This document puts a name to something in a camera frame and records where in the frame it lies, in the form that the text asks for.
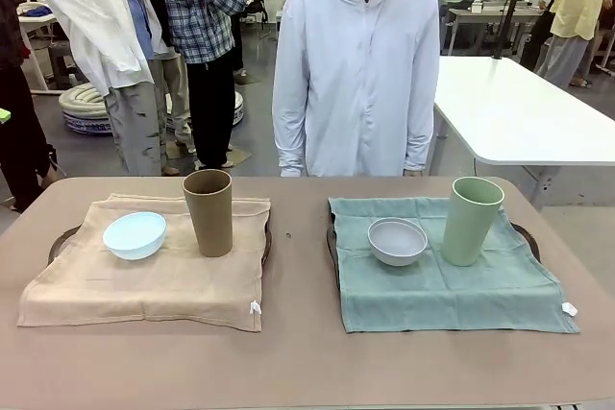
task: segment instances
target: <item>white shirt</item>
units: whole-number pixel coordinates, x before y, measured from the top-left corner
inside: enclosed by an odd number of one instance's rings
[[[425,166],[437,0],[287,0],[273,122],[282,176],[401,176]]]
[[[110,88],[153,82],[136,38],[127,0],[45,0],[70,40],[77,65],[103,96]],[[170,51],[150,0],[147,11],[157,57]]]

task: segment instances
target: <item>desk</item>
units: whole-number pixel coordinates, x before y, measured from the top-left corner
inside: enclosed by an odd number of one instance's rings
[[[0,237],[0,407],[530,406],[615,397],[615,301],[519,191],[496,182],[511,219],[533,234],[578,308],[581,334],[344,332],[326,244],[328,197],[445,197],[446,178],[234,178],[236,197],[271,198],[262,333],[190,321],[19,328],[22,290],[92,201],[111,192],[182,195],[181,178],[59,181]]]
[[[441,57],[435,106],[431,174],[449,127],[483,163],[541,167],[538,209],[561,166],[615,165],[615,121],[513,60]]]
[[[481,13],[472,13],[469,10],[450,9],[449,13],[455,16],[453,21],[453,34],[451,35],[451,43],[449,45],[449,56],[453,53],[453,46],[455,45],[455,38],[460,24],[500,23],[505,18],[505,12],[500,12],[500,10],[483,10]],[[519,25],[533,23],[542,13],[542,11],[537,9],[517,8],[512,15],[512,23],[517,23]],[[442,26],[444,26],[442,28],[442,34],[446,36],[446,23]],[[482,43],[483,35],[484,29],[480,29],[479,38],[477,38],[476,42],[477,46],[480,46]],[[521,29],[519,28],[513,40],[513,50],[519,47],[520,40]]]
[[[34,94],[43,94],[43,95],[60,95],[61,91],[50,90],[45,82],[45,76],[42,74],[40,70],[40,64],[38,63],[37,53],[32,48],[32,44],[28,39],[28,33],[35,31],[36,29],[44,28],[46,26],[51,26],[53,23],[58,20],[53,14],[47,14],[45,16],[40,17],[30,17],[30,16],[19,16],[19,28],[21,29],[21,37],[23,38],[23,43],[26,45],[28,50],[30,50],[29,60],[32,62],[35,74],[37,76],[37,81],[39,85],[39,89],[31,90]]]

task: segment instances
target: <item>teal cloth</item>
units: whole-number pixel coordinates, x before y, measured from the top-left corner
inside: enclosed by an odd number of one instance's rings
[[[479,260],[457,267],[440,255],[448,199],[330,199],[335,215],[342,318],[347,332],[514,329],[577,333],[562,311],[559,281],[539,264],[501,209]],[[367,230],[406,218],[429,239],[414,264],[387,266]]]

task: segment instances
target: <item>gray bowl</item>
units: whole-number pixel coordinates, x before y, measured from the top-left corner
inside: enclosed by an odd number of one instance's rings
[[[367,231],[374,256],[389,266],[407,266],[417,261],[427,247],[425,232],[402,218],[382,218]]]

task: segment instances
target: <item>green cup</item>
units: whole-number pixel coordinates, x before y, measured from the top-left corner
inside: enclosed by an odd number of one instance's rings
[[[455,180],[442,242],[444,259],[455,266],[474,264],[503,201],[503,190],[489,180]]]

